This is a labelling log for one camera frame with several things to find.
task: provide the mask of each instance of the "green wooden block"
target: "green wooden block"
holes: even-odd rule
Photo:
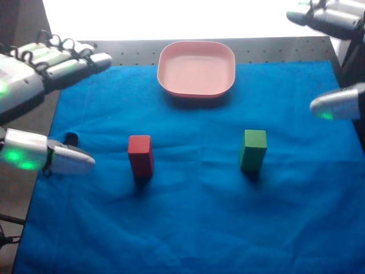
[[[245,130],[244,143],[240,154],[240,165],[243,172],[260,171],[267,150],[265,130]]]

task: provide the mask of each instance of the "blue cloth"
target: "blue cloth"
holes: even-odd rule
[[[157,68],[112,67],[62,92],[50,137],[79,135],[86,176],[39,177],[14,273],[365,273],[365,156],[351,121],[314,118],[329,62],[238,65],[209,105],[173,100]],[[245,129],[266,130],[259,179]],[[152,138],[136,189],[128,137]]]

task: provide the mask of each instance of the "rectangular block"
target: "rectangular block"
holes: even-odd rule
[[[128,141],[128,157],[135,177],[152,177],[154,161],[150,136],[131,135]]]
[[[244,142],[240,154],[240,166],[243,172],[260,171],[267,150],[265,130],[245,130]]]

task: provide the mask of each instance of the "pink tray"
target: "pink tray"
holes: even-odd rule
[[[235,71],[234,54],[227,46],[182,41],[162,51],[157,78],[174,96],[215,98],[232,87]]]

